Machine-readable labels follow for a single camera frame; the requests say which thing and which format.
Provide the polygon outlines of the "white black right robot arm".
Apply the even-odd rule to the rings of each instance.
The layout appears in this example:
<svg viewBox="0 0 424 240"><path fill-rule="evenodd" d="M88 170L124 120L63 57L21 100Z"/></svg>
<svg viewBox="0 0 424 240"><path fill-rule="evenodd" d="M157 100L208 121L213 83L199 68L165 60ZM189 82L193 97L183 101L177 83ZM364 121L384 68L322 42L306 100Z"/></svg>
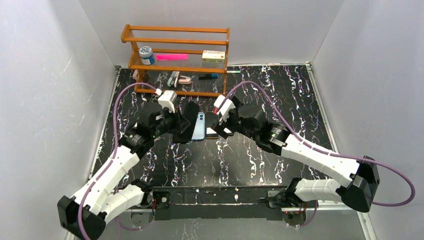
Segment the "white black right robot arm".
<svg viewBox="0 0 424 240"><path fill-rule="evenodd" d="M223 138L226 130L253 140L263 151L298 161L324 173L328 179L294 178L283 191L283 200L292 204L309 201L342 202L351 209L367 213L380 184L377 165L372 159L354 160L338 157L333 151L305 139L297 139L281 123L267 119L254 104L235 106L226 100L215 114L213 130Z"/></svg>

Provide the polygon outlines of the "light blue phone case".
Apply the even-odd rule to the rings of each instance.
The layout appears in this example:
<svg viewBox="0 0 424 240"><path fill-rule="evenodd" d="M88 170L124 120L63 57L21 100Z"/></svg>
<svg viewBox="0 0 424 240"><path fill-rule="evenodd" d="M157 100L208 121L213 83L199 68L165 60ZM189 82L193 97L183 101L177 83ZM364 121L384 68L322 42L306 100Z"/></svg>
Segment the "light blue phone case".
<svg viewBox="0 0 424 240"><path fill-rule="evenodd" d="M194 126L192 141L202 141L205 138L205 114L199 112Z"/></svg>

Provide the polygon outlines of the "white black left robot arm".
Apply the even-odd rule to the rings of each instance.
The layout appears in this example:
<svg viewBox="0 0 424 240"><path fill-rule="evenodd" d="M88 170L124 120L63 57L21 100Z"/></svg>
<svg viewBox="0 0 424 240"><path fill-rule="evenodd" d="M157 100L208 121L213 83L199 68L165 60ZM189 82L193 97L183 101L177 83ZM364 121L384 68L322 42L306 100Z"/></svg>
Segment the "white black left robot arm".
<svg viewBox="0 0 424 240"><path fill-rule="evenodd" d="M113 190L154 146L156 138L164 134L192 138L199 113L196 103L188 103L183 112L158 103L147 106L95 175L71 197L62 196L57 203L60 225L81 240L97 240L110 221L147 199L151 187L143 180L134 180L117 193Z"/></svg>

